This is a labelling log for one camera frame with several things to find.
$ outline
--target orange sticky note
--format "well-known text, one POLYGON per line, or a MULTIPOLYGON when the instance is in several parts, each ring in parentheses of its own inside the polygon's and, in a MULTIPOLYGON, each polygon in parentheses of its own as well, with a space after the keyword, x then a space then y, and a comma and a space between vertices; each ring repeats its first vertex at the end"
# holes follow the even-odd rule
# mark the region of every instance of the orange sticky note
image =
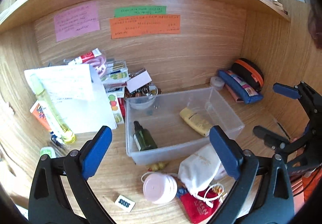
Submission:
POLYGON ((179 34, 180 15, 150 14, 113 18, 109 20, 112 39, 144 34, 179 34))

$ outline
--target yellow liquid bottle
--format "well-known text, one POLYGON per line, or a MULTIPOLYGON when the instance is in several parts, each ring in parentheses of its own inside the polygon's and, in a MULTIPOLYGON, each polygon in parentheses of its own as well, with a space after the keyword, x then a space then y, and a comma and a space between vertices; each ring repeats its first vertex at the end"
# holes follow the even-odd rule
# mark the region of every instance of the yellow liquid bottle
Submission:
POLYGON ((50 113, 51 118, 47 118, 51 120, 52 124, 59 127, 59 132, 61 132, 62 139, 65 143, 73 143, 76 140, 76 136, 73 131, 68 127, 65 123, 64 119, 59 114, 58 110, 54 106, 48 92, 44 88, 44 85, 41 83, 36 74, 30 76, 32 82, 32 88, 35 92, 35 96, 38 99, 40 105, 45 107, 50 113))

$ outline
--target yellow lotion bottle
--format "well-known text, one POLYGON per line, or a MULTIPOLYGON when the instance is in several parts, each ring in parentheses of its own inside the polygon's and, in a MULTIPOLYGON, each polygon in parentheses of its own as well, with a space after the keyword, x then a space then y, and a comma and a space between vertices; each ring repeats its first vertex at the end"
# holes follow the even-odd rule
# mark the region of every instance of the yellow lotion bottle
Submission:
POLYGON ((209 136, 210 129, 213 125, 201 117, 197 112, 184 108, 180 111, 180 117, 183 118, 183 120, 200 135, 204 137, 209 136))
POLYGON ((30 80, 32 83, 33 91, 35 92, 35 96, 39 101, 39 104, 42 107, 45 107, 47 111, 50 113, 51 118, 47 118, 52 121, 54 125, 57 125, 59 127, 59 132, 62 134, 62 139, 65 143, 73 143, 76 140, 76 136, 73 133, 73 131, 68 127, 68 125, 65 123, 64 119, 61 117, 59 112, 54 106, 54 103, 52 102, 48 92, 44 88, 44 85, 41 83, 39 78, 36 74, 32 74, 30 76, 30 80))

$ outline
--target black pouch with orange zipper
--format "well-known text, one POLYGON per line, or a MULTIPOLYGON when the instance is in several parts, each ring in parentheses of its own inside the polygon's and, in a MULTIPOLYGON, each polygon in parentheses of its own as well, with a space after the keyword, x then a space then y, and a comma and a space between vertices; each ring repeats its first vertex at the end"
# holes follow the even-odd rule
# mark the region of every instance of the black pouch with orange zipper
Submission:
POLYGON ((248 59, 237 59, 231 70, 242 77, 254 90, 260 92, 264 85, 264 75, 259 67, 248 59))

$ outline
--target pink cable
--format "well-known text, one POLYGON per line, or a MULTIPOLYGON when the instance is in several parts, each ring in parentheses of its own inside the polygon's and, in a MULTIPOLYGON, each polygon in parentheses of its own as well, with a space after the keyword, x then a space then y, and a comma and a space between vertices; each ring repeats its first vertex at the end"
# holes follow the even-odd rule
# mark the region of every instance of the pink cable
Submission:
POLYGON ((93 66, 93 68, 96 70, 100 78, 102 78, 107 71, 106 58, 103 57, 102 55, 97 56, 94 59, 85 61, 84 63, 87 63, 93 66))

